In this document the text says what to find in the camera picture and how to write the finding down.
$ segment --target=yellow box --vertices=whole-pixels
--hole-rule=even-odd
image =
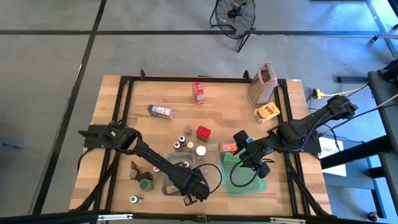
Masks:
[[[254,117],[261,124],[277,116],[280,113],[278,107],[276,107],[275,103],[268,103],[254,111]]]

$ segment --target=red box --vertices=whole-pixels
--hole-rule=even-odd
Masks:
[[[199,126],[199,128],[197,129],[197,138],[207,142],[207,140],[210,137],[210,133],[211,133],[210,129],[207,129],[203,126]]]
[[[203,91],[202,85],[200,82],[196,82],[192,84],[192,95],[193,99],[197,104],[203,103],[203,99],[205,97],[205,92]]]

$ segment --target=fan guard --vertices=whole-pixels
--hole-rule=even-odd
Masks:
[[[255,10],[254,0],[217,0],[215,26],[229,38],[242,39],[253,30]]]

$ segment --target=yellow cable connector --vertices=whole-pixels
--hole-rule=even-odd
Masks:
[[[351,92],[354,92],[354,91],[357,91],[357,90],[360,90],[360,89],[362,89],[362,87],[361,88],[356,88],[354,90],[347,90],[347,91],[342,91],[342,92],[339,92],[339,93],[332,93],[332,94],[322,93],[320,89],[313,89],[311,97],[316,98],[316,99],[319,100],[322,96],[342,95],[342,94],[351,93]]]

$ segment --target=black floor stripe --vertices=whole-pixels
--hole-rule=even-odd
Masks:
[[[91,35],[91,30],[0,30],[0,35]]]
[[[42,212],[42,209],[43,209],[43,206],[45,203],[45,198],[49,191],[51,180],[54,175],[55,168],[56,168],[57,162],[58,162],[58,158],[61,153],[62,144],[63,144],[63,141],[65,140],[65,135],[68,130],[70,118],[72,117],[73,108],[75,107],[75,102],[77,99],[77,95],[79,93],[81,82],[83,81],[87,62],[90,57],[91,50],[93,48],[93,44],[94,44],[94,40],[95,40],[95,36],[96,36],[95,32],[98,30],[98,26],[100,24],[100,21],[101,21],[102,15],[103,15],[105,4],[106,4],[106,0],[102,0],[101,4],[99,5],[99,9],[98,9],[98,13],[97,13],[97,16],[95,19],[93,30],[88,39],[86,50],[85,50],[85,53],[83,54],[83,59],[81,60],[81,67],[79,69],[78,75],[77,75],[75,83],[73,85],[72,92],[70,94],[70,97],[69,97],[69,100],[67,103],[67,107],[64,111],[61,125],[58,129],[58,133],[54,140],[54,143],[53,143],[53,146],[51,149],[51,153],[50,153],[51,156],[50,156],[50,159],[48,160],[47,169],[45,171],[44,176],[42,176],[41,186],[40,186],[39,193],[37,195],[36,201],[34,203],[33,211],[32,211],[33,215],[39,215]]]
[[[0,35],[223,35],[220,30],[0,30]],[[379,31],[255,30],[252,35],[374,36]]]
[[[374,36],[379,31],[272,31],[255,30],[252,35]],[[223,35],[220,30],[100,30],[97,35]]]

